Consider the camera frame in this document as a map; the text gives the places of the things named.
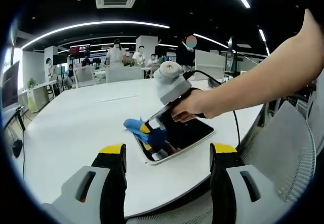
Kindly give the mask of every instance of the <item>blue cloth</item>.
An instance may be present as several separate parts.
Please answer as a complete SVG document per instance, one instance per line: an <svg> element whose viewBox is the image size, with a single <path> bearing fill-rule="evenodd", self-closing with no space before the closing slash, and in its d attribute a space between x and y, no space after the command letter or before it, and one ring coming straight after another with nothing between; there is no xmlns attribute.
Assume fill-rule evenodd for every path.
<svg viewBox="0 0 324 224"><path fill-rule="evenodd" d="M145 122L136 119L127 119L124 122L124 126L131 131L136 138L142 141L144 144L154 145L159 148L163 148L166 144L167 135L166 132L160 128L153 129L152 132L145 134L140 131L140 127Z"/></svg>

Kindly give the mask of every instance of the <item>person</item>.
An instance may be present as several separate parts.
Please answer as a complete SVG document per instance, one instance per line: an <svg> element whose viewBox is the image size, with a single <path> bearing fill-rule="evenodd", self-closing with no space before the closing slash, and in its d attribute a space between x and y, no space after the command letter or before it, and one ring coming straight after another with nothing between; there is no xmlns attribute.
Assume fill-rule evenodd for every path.
<svg viewBox="0 0 324 224"><path fill-rule="evenodd" d="M53 65L53 61L51 60L51 58L47 58L46 59L46 64L49 67L49 78L50 78L50 81L57 80L57 76L58 76L57 67Z"/></svg>
<svg viewBox="0 0 324 224"><path fill-rule="evenodd" d="M58 83L63 86L66 85L68 89L72 88L72 81L68 78L63 78L63 80L59 80L58 73L57 73L57 67L53 65L53 61L51 58L46 59L46 64L49 66L49 78L50 81L58 81ZM59 87L57 84L53 85L54 91L56 91L56 95L59 94Z"/></svg>
<svg viewBox="0 0 324 224"><path fill-rule="evenodd" d="M90 66L90 59L89 58L85 58L83 61L82 61L82 67L85 67L85 66Z"/></svg>
<svg viewBox="0 0 324 224"><path fill-rule="evenodd" d="M134 53L133 55L133 60L134 60L134 65L136 66L141 66L144 64L145 61L145 56L144 56L144 46L140 46L138 48L138 51Z"/></svg>
<svg viewBox="0 0 324 224"><path fill-rule="evenodd" d="M324 68L324 38L309 10L299 33L283 42L247 73L209 91L194 90L173 110L176 122L203 113L213 118L290 95L317 78Z"/></svg>
<svg viewBox="0 0 324 224"><path fill-rule="evenodd" d="M155 58L155 54L153 53L151 55L151 58L147 61L146 67L150 67L152 64L157 63L157 60Z"/></svg>
<svg viewBox="0 0 324 224"><path fill-rule="evenodd" d="M122 48L119 39L116 39L113 42L113 47L110 48L107 53L107 59L108 59L108 64L110 64L110 66L118 66L118 67L124 66L124 63L126 62L127 59L126 50Z"/></svg>
<svg viewBox="0 0 324 224"><path fill-rule="evenodd" d="M69 64L69 70L67 72L67 76L69 78L74 78L74 74L73 74L73 64Z"/></svg>
<svg viewBox="0 0 324 224"><path fill-rule="evenodd" d="M176 63L180 64L184 70L187 72L192 70L194 66L195 52L193 48L190 48L186 45L186 37L181 40L180 45L176 51Z"/></svg>

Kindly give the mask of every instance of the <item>computer monitor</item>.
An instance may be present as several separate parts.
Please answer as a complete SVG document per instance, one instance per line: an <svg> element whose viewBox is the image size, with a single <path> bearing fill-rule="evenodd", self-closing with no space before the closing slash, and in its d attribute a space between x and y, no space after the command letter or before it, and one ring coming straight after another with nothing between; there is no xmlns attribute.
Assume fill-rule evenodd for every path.
<svg viewBox="0 0 324 224"><path fill-rule="evenodd" d="M155 47L155 54L160 58L162 56L166 56L168 52L168 49L166 47L162 46L156 46Z"/></svg>
<svg viewBox="0 0 324 224"><path fill-rule="evenodd" d="M60 65L62 63L67 63L67 55L66 54L53 55L53 65Z"/></svg>
<svg viewBox="0 0 324 224"><path fill-rule="evenodd" d="M94 58L94 59L92 59L92 63L101 63L101 59L100 58Z"/></svg>
<svg viewBox="0 0 324 224"><path fill-rule="evenodd" d="M1 91L3 111L18 106L18 68L19 62L16 62L4 73Z"/></svg>

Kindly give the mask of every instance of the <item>white shirt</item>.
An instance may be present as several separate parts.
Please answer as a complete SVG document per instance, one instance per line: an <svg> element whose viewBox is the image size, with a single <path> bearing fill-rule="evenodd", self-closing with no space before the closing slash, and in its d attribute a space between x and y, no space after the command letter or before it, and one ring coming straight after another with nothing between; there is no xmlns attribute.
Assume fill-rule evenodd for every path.
<svg viewBox="0 0 324 224"><path fill-rule="evenodd" d="M143 53L135 52L133 55L133 59L135 59L136 65L140 65L142 62L144 62L145 57Z"/></svg>
<svg viewBox="0 0 324 224"><path fill-rule="evenodd" d="M122 65L123 57L126 55L126 50L122 48L121 50L117 47L109 49L107 57L110 59L110 65Z"/></svg>
<svg viewBox="0 0 324 224"><path fill-rule="evenodd" d="M151 66L151 65L154 64L154 63L157 63L157 60L156 60L156 59L154 59L154 60L149 59L149 60L147 61L146 66L149 67L149 66Z"/></svg>

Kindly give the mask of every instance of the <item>television screen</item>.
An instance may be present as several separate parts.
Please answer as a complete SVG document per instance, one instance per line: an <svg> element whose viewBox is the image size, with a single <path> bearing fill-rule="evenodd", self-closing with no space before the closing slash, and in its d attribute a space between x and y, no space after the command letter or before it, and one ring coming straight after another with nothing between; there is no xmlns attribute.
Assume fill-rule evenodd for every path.
<svg viewBox="0 0 324 224"><path fill-rule="evenodd" d="M70 59L88 58L90 56L90 46L80 46L70 48Z"/></svg>

